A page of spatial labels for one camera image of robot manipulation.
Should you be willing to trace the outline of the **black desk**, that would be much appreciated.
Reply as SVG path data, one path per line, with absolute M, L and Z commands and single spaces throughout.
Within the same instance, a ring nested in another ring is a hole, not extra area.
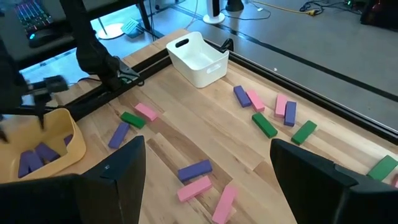
M 151 29 L 144 0 L 82 1 L 91 20 L 136 4 L 141 13 L 145 29 Z M 76 47 L 74 38 L 70 34 L 65 34 L 61 38 L 35 49 L 29 47 L 23 26 L 13 10 L 6 11 L 5 16 L 0 17 L 0 38 L 2 38 L 7 51 L 17 62 L 19 68 L 29 67 Z

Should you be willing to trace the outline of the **green block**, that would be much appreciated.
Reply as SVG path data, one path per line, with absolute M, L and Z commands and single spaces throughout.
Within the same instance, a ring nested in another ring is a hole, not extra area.
M 276 128 L 261 113 L 255 113 L 251 118 L 269 139 L 277 136 Z
M 398 166 L 398 161 L 386 155 L 368 173 L 367 176 L 375 180 L 384 180 Z
M 296 145 L 301 145 L 315 131 L 317 124 L 308 120 L 293 136 L 291 141 Z
M 146 125 L 146 121 L 143 118 L 136 116 L 134 114 L 128 113 L 128 112 L 124 112 L 120 116 L 120 118 L 125 123 L 133 125 L 134 127 L 139 128 L 139 129 L 142 129 Z

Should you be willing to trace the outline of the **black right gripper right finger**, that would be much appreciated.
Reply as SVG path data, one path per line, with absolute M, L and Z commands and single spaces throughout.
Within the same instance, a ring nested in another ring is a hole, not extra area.
M 298 224 L 398 224 L 398 188 L 282 139 L 270 158 Z

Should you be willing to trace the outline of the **black table clamp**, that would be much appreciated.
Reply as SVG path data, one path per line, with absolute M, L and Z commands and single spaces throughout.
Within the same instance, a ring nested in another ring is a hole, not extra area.
M 226 51 L 234 51 L 234 42 L 233 39 L 226 39 L 221 47 L 218 48 L 218 51 L 222 54 Z

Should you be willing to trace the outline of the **black round stand base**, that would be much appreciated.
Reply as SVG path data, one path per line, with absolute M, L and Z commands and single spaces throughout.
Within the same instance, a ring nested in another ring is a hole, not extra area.
M 227 0 L 225 9 L 228 12 L 238 12 L 244 9 L 242 0 Z

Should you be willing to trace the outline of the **teal foot pedal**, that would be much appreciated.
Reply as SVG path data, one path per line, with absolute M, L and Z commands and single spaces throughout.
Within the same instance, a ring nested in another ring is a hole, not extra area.
M 121 27 L 121 30 L 124 34 L 132 39 L 143 34 L 144 32 L 140 23 L 135 19 L 129 19 L 127 22 L 125 22 Z

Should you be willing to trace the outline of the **backlit keyboard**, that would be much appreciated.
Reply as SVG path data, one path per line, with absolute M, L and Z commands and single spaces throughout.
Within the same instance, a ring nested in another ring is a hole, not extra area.
M 45 29 L 53 23 L 41 0 L 24 0 L 14 7 L 14 11 L 21 22 L 26 35 Z

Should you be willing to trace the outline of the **white plastic bin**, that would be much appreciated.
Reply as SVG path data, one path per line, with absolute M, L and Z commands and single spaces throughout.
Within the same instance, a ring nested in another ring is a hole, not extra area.
M 229 50 L 207 44 L 200 32 L 191 32 L 166 45 L 174 68 L 193 86 L 204 88 L 224 77 Z

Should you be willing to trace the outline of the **black computer mouse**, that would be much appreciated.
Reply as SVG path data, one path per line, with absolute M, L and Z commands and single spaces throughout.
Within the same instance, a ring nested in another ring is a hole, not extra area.
M 62 32 L 53 29 L 38 30 L 29 36 L 29 47 L 41 47 L 53 40 L 60 38 L 62 35 Z

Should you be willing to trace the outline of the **pink block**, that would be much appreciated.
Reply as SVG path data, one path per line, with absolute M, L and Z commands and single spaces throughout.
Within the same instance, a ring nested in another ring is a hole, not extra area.
M 157 113 L 143 103 L 138 103 L 134 109 L 137 114 L 148 121 L 154 121 L 157 118 Z
M 177 191 L 178 199 L 181 202 L 190 200 L 191 198 L 205 192 L 212 188 L 212 183 L 210 178 L 206 175 Z
M 277 118 L 285 117 L 286 104 L 287 104 L 287 97 L 282 94 L 278 94 L 275 101 L 275 110 L 274 110 L 275 117 Z
M 255 112 L 262 112 L 265 110 L 264 103 L 254 90 L 248 90 L 246 94 L 250 99 Z
M 237 190 L 232 185 L 227 185 L 215 208 L 212 221 L 216 224 L 225 224 L 229 213 L 233 207 L 233 201 L 237 195 Z

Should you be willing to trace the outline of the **white round stand base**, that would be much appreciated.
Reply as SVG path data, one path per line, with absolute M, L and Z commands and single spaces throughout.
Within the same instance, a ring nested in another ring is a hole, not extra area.
M 97 32 L 97 35 L 100 39 L 109 40 L 115 39 L 124 35 L 122 31 L 123 23 L 114 23 L 107 26 L 101 26 L 101 29 Z

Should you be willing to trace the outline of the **white tower fan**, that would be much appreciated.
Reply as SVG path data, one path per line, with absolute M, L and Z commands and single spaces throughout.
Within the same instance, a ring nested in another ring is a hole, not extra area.
M 225 20 L 221 12 L 220 0 L 206 0 L 207 14 L 203 16 L 203 22 L 207 24 L 219 24 Z

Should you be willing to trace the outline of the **yellow plastic bin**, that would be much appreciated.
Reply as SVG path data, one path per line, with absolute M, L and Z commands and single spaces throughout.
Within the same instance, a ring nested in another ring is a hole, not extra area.
M 0 184 L 50 177 L 83 158 L 86 144 L 68 110 L 60 108 L 45 114 L 44 125 L 45 129 L 41 130 L 37 117 L 18 115 L 1 123 L 9 142 L 0 140 Z M 69 134 L 73 138 L 66 146 L 63 139 Z M 60 158 L 18 178 L 21 153 L 33 150 L 41 142 L 59 153 Z

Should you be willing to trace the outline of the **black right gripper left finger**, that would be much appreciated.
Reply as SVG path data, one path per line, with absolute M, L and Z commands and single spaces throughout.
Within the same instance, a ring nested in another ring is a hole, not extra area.
M 138 224 L 145 178 L 136 136 L 83 174 L 0 184 L 0 224 Z

